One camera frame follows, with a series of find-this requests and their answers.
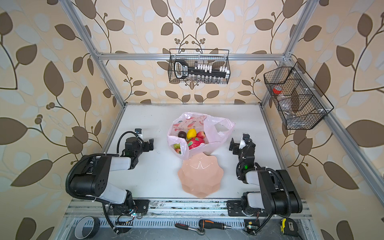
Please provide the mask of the yellow lemon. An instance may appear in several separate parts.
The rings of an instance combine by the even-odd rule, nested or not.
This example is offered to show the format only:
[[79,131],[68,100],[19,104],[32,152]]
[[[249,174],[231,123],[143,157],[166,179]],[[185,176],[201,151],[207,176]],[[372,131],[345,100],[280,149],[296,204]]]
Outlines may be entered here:
[[197,136],[196,129],[192,128],[192,129],[188,130],[188,132],[187,132],[187,140],[195,138],[196,136]]

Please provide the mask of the dark purple plum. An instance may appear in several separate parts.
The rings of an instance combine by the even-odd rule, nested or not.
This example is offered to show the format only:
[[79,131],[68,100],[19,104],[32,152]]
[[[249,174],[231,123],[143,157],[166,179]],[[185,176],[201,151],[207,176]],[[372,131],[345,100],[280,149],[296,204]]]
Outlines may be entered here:
[[180,131],[180,132],[178,133],[178,137],[179,137],[179,138],[186,139],[186,138],[187,138],[187,133],[184,132],[184,131]]

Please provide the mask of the red yellow peach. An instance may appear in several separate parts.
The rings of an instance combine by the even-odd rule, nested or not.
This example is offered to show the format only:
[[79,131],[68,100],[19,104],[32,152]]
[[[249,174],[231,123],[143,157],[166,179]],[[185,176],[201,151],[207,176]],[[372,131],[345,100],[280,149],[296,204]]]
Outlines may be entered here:
[[200,132],[197,133],[196,137],[204,139],[204,138],[206,138],[206,134],[205,134],[204,131],[200,131]]

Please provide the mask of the pink plastic bag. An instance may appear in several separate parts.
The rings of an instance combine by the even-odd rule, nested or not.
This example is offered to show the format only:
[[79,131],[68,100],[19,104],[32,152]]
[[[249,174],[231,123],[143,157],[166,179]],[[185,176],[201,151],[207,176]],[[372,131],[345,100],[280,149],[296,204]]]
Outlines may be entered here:
[[[205,144],[202,144],[194,149],[189,149],[187,138],[179,138],[180,131],[188,132],[190,129],[196,129],[197,133],[204,131],[206,138]],[[171,150],[182,160],[188,160],[194,155],[204,153],[211,154],[221,145],[223,145],[232,132],[234,131],[235,123],[231,120],[221,117],[213,117],[207,114],[186,112],[179,118],[173,121],[168,134],[167,142]],[[173,145],[180,144],[182,154],[179,155],[175,152]]]

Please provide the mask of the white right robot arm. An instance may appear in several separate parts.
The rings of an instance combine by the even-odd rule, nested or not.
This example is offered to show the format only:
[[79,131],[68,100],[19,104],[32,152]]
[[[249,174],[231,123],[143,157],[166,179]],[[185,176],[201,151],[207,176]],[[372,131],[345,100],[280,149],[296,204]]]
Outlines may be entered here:
[[260,213],[287,218],[301,213],[302,200],[286,170],[262,167],[256,162],[256,144],[248,134],[240,143],[231,140],[229,151],[238,157],[237,179],[244,184],[258,187],[257,192],[245,192],[236,203],[227,203],[229,214],[255,216]]

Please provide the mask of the red green dragon fruit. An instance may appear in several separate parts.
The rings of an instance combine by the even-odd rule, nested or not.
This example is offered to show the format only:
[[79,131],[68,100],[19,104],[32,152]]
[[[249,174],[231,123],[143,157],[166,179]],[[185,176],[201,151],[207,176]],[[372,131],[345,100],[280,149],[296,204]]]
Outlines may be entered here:
[[205,144],[204,139],[200,137],[191,138],[187,141],[189,149],[197,148],[198,146]]

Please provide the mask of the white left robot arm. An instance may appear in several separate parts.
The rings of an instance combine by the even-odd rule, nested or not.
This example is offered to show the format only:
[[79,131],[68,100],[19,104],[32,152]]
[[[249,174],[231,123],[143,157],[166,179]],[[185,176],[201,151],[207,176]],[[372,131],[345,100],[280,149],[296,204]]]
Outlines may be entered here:
[[126,140],[122,154],[92,154],[83,156],[66,178],[66,192],[75,199],[117,205],[132,210],[132,193],[109,183],[113,171],[133,170],[142,153],[154,150],[154,139],[145,142],[139,135]]

